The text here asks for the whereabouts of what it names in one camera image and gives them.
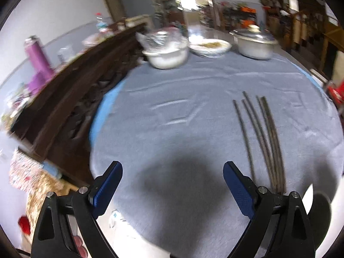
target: silver bolt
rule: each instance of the silver bolt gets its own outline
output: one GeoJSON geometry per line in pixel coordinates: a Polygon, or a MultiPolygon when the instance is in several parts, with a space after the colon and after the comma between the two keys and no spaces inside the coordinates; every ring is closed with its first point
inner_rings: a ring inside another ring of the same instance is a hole
{"type": "Polygon", "coordinates": [[[87,192],[88,188],[86,186],[83,186],[79,189],[80,194],[85,194],[87,192]]]}
{"type": "Polygon", "coordinates": [[[299,197],[300,197],[299,193],[297,193],[296,191],[291,192],[291,195],[292,195],[294,198],[299,198],[299,197]]]}
{"type": "Polygon", "coordinates": [[[265,194],[268,189],[265,186],[259,186],[258,191],[261,192],[261,194],[265,194]]]}
{"type": "Polygon", "coordinates": [[[51,199],[51,197],[54,195],[54,192],[52,192],[52,191],[49,191],[47,194],[46,194],[46,196],[49,198],[49,199],[51,199]]]}

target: wooden backrest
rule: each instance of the wooden backrest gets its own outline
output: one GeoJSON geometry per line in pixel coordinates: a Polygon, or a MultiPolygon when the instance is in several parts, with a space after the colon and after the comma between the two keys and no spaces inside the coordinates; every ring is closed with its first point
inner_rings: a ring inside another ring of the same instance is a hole
{"type": "MultiPolygon", "coordinates": [[[[87,160],[88,165],[88,133],[93,117],[103,95],[137,65],[142,47],[135,34],[143,32],[144,26],[125,30],[89,49],[56,75],[23,110],[11,132],[37,159],[47,159],[69,177],[81,180],[75,175],[80,164],[71,170],[70,162],[87,160]]],[[[91,177],[88,169],[81,182],[89,184],[91,177]]]]}

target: table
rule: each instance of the table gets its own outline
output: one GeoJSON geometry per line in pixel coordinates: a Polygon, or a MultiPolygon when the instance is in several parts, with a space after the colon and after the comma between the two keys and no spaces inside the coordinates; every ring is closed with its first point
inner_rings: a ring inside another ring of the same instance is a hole
{"type": "MultiPolygon", "coordinates": [[[[190,55],[166,71],[141,65],[130,72],[98,134],[91,171],[97,176],[113,160],[123,164],[114,206],[140,235],[176,257],[226,257],[247,226],[222,176],[226,161],[250,176],[232,103],[243,90],[256,109],[256,95],[269,102],[287,193],[303,195],[313,183],[334,197],[344,160],[336,109],[286,58],[258,61],[234,50],[219,59],[190,55]]],[[[256,185],[269,187],[253,128],[240,110],[256,185]]]]}

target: purple bottle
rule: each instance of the purple bottle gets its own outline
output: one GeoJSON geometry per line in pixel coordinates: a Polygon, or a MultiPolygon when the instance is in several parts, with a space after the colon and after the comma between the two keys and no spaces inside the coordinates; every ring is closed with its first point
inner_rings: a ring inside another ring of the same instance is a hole
{"type": "Polygon", "coordinates": [[[36,70],[36,74],[29,83],[29,90],[35,94],[47,81],[51,80],[54,75],[54,70],[50,67],[49,62],[43,53],[38,37],[28,37],[25,40],[24,49],[32,63],[32,66],[36,70]]]}

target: white plate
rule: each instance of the white plate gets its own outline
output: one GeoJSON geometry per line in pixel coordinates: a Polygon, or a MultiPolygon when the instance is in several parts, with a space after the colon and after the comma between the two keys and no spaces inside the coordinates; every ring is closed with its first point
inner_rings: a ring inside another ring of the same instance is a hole
{"type": "Polygon", "coordinates": [[[191,51],[193,53],[198,54],[198,55],[216,55],[216,54],[222,54],[228,51],[232,45],[225,41],[225,40],[220,40],[220,39],[203,39],[199,43],[191,43],[189,45],[191,51]],[[214,47],[214,48],[207,48],[201,45],[208,44],[208,43],[221,43],[220,47],[214,47]]]}

